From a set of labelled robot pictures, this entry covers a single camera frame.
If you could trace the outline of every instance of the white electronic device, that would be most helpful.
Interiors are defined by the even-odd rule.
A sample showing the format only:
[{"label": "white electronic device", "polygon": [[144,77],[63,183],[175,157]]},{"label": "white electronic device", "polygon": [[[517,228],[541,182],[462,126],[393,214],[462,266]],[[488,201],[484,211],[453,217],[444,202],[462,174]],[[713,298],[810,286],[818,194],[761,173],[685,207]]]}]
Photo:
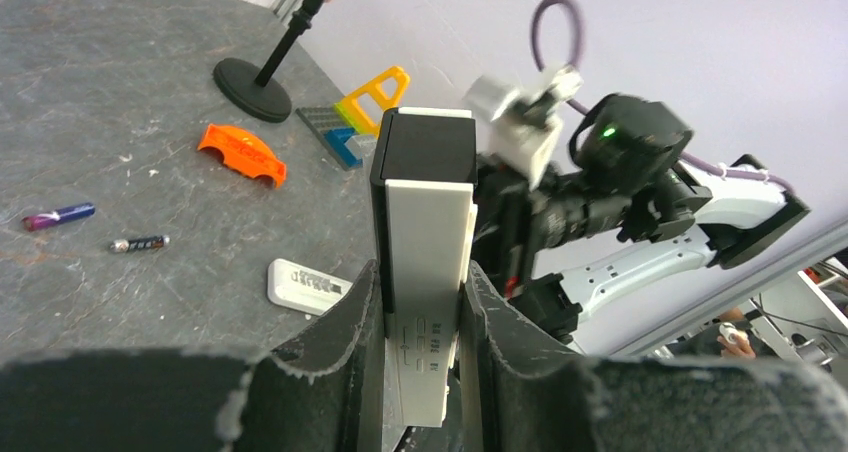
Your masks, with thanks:
[{"label": "white electronic device", "polygon": [[386,353],[401,425],[440,427],[477,206],[464,110],[390,109],[371,168]]},{"label": "white electronic device", "polygon": [[268,300],[306,314],[323,314],[347,294],[351,285],[284,259],[268,266]]}]

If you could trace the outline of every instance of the black device top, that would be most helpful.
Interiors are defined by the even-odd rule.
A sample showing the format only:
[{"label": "black device top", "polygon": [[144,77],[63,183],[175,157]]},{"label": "black device top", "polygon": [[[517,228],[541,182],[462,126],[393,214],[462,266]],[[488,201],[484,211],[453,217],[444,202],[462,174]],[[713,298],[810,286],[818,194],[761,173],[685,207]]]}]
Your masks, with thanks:
[{"label": "black device top", "polygon": [[383,115],[371,182],[420,180],[477,183],[474,119],[404,114]]},{"label": "black device top", "polygon": [[[577,135],[592,126],[577,150]],[[569,148],[586,185],[633,196],[677,162],[692,131],[665,104],[609,95],[586,115]]]}]

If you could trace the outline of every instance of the lego brick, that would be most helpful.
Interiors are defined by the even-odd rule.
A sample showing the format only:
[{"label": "lego brick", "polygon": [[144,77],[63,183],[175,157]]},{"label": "lego brick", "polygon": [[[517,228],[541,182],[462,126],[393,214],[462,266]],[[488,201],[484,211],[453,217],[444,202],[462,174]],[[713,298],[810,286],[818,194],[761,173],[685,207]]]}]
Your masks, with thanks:
[{"label": "lego brick", "polygon": [[[390,81],[396,85],[395,91],[391,96],[386,94],[386,91],[383,89],[383,85]],[[356,129],[358,133],[378,136],[380,135],[380,121],[383,119],[383,114],[400,104],[400,100],[404,92],[406,92],[407,86],[409,86],[409,76],[406,72],[396,65],[389,67],[380,75],[345,96],[336,104],[336,112],[347,120],[351,127]],[[371,117],[362,108],[360,99],[365,96],[370,97],[377,107],[380,108],[378,117]]]},{"label": "lego brick", "polygon": [[362,166],[362,160],[359,159],[353,151],[348,147],[351,137],[356,135],[353,127],[345,129],[335,129],[324,134],[324,140],[335,152],[336,160],[345,169],[353,169]]},{"label": "lego brick", "polygon": [[303,120],[315,138],[327,149],[327,152],[339,163],[342,169],[350,170],[358,165],[354,160],[351,162],[347,154],[339,155],[337,140],[334,143],[328,141],[327,134],[333,130],[350,129],[351,126],[342,119],[333,107],[301,107],[295,113]]},{"label": "lego brick", "polygon": [[377,148],[377,137],[371,134],[354,135],[347,141],[347,148],[357,159],[364,160],[365,157],[374,154],[374,149]]}]

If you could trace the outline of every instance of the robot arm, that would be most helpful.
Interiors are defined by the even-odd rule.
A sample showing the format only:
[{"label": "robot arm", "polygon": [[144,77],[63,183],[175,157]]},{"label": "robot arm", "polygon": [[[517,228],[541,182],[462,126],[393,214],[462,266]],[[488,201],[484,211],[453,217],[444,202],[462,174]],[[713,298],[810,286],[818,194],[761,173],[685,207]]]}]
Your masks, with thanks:
[{"label": "robot arm", "polygon": [[[480,85],[486,83],[494,81],[478,80],[466,97],[475,110],[497,102],[483,100],[494,95]],[[515,91],[502,96],[502,102],[521,97]],[[542,144],[547,129],[525,121],[510,135],[506,129],[514,122],[502,113],[508,109],[500,105],[484,115],[494,118],[495,136],[490,155],[479,162],[472,258],[518,310],[563,342],[578,322],[616,298],[680,272],[750,260],[809,212],[776,184],[716,177],[679,161],[693,133],[662,103],[604,98],[570,140],[572,160],[582,170],[567,175],[534,162],[546,149],[528,149],[527,137]],[[578,148],[584,131],[588,137]],[[764,168],[750,156],[733,167]],[[621,242],[635,244],[531,280],[539,251],[614,229]]]}]

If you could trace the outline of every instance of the yellow toy piece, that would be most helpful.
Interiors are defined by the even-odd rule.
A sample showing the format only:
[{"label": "yellow toy piece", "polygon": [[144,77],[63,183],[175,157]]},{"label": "yellow toy piece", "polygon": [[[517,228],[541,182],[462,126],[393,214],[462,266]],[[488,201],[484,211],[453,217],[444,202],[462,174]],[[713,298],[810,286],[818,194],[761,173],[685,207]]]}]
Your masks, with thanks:
[{"label": "yellow toy piece", "polygon": [[[397,89],[391,97],[383,90],[383,84],[386,81],[394,79],[397,82]],[[371,134],[374,137],[380,135],[380,121],[382,114],[375,121],[362,109],[359,104],[359,99],[364,95],[370,95],[380,110],[385,112],[392,107],[397,107],[400,104],[400,99],[406,88],[409,86],[409,76],[406,72],[397,65],[389,67],[385,72],[369,80],[362,87],[354,90],[347,97],[342,99],[335,105],[336,112],[353,127],[359,134]]]}]

